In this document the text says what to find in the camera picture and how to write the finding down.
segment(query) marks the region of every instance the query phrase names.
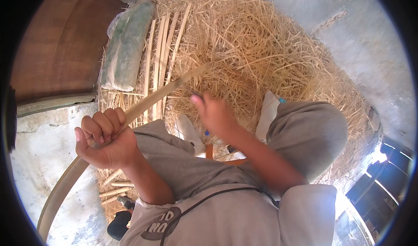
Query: dry straw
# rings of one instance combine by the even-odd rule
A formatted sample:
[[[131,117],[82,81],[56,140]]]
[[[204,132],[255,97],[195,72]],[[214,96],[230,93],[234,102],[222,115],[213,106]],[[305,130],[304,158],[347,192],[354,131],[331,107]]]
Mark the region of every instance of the dry straw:
[[[173,127],[175,116],[185,113],[205,143],[218,144],[215,148],[224,147],[216,138],[202,134],[204,128],[189,101],[191,92],[209,91],[225,99],[238,123],[254,132],[263,96],[271,90],[287,101],[327,101],[336,105],[347,118],[351,143],[358,143],[368,133],[368,109],[353,82],[333,63],[328,50],[320,42],[307,35],[299,24],[275,9],[272,3],[266,0],[153,1],[157,3],[155,31],[159,30],[162,17],[180,12],[173,43],[177,40],[179,22],[191,3],[177,58],[174,64],[167,66],[172,67],[173,79],[203,63],[213,64],[210,72],[191,79],[167,99],[164,116],[169,129]],[[171,60],[173,49],[174,45],[171,45],[168,60]],[[138,84],[132,92],[101,89],[101,111],[118,106],[128,109],[142,98],[145,62],[141,64]],[[131,127],[142,123],[143,118],[140,117]],[[214,158],[225,153],[225,149],[215,150]],[[337,161],[352,159],[347,156],[343,155]]]

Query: hand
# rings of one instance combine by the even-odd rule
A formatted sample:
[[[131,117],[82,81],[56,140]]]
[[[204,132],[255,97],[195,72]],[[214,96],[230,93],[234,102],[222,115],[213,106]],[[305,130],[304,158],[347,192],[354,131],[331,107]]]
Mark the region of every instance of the hand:
[[[81,128],[74,129],[77,155],[97,168],[118,169],[128,165],[140,152],[132,129],[122,129],[125,122],[126,116],[120,107],[115,110],[109,108],[104,113],[96,112],[93,118],[85,116],[81,120]],[[98,144],[113,142],[94,149],[88,145],[93,140]]]
[[[241,128],[224,100],[214,99],[206,92],[203,94],[203,99],[196,94],[191,95],[190,101],[196,105],[200,118],[209,132],[224,141],[228,141],[231,134]]]

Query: concrete wall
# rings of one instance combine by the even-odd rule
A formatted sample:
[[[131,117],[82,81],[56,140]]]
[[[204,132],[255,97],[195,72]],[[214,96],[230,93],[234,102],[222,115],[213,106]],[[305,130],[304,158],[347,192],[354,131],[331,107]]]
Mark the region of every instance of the concrete wall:
[[[84,103],[18,118],[13,175],[30,220],[39,214],[52,188],[76,157],[74,128],[92,116],[97,103]],[[109,245],[107,221],[100,205],[94,167],[89,166],[59,209],[48,245]]]
[[[410,69],[378,0],[271,1],[330,49],[377,111],[384,134],[413,149],[416,114]]]

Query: black shoe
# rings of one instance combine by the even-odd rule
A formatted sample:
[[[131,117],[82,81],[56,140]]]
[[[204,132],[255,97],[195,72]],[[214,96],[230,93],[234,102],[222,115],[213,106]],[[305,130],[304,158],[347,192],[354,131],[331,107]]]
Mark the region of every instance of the black shoe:
[[[126,196],[118,196],[117,200],[122,203],[122,205],[127,209],[134,209],[135,208],[135,202],[129,199]]]

